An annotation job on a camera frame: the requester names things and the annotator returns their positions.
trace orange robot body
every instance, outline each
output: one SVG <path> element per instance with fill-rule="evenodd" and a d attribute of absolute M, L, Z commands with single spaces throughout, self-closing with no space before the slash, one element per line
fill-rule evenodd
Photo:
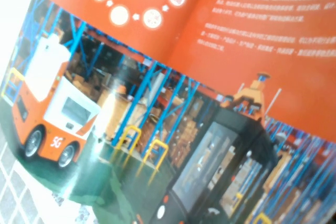
<path fill-rule="evenodd" d="M 64 46 L 42 38 L 12 108 L 25 156 L 37 153 L 62 168 L 77 161 L 100 112 L 63 76 L 69 58 Z"/>

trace green floor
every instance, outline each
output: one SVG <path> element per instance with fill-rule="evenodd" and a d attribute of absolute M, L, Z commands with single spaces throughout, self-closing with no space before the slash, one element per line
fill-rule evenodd
<path fill-rule="evenodd" d="M 65 170 L 39 157 L 28 163 L 19 152 L 10 106 L 3 100 L 0 100 L 0 111 L 0 126 L 21 164 L 45 187 L 78 203 L 93 206 L 101 224 L 129 224 L 136 214 L 147 223 L 173 177 L 169 163 L 165 162 L 148 185 L 153 169 L 144 166 L 136 177 L 141 162 L 133 157 L 126 160 L 127 155 L 122 151 L 114 154 L 110 165 L 99 162 L 96 147 L 106 156 L 110 156 L 113 149 L 97 143 L 93 137 L 89 137 L 78 162 Z"/>

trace autonomous forklift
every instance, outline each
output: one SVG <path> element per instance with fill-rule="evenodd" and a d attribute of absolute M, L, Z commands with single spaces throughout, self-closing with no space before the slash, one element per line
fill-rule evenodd
<path fill-rule="evenodd" d="M 245 222 L 279 160 L 264 129 L 267 78 L 261 73 L 250 87 L 227 96 L 203 125 L 150 224 Z"/>

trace orange page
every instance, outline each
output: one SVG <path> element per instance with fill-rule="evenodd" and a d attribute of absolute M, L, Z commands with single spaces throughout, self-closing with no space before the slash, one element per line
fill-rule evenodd
<path fill-rule="evenodd" d="M 169 65 L 225 95 L 267 72 L 266 107 L 280 92 L 268 114 L 333 140 L 335 7 L 335 0 L 199 0 Z"/>
<path fill-rule="evenodd" d="M 52 0 L 89 25 L 165 61 L 197 0 Z"/>

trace orange robotic arm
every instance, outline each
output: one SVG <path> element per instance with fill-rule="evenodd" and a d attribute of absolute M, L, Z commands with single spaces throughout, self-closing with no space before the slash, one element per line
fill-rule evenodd
<path fill-rule="evenodd" d="M 250 87 L 243 88 L 237 94 L 231 96 L 227 95 L 221 107 L 238 109 L 238 112 L 260 121 L 262 125 L 265 123 L 265 102 L 263 89 L 265 87 L 265 80 L 270 78 L 266 73 L 259 73 L 258 80 L 254 80 Z"/>

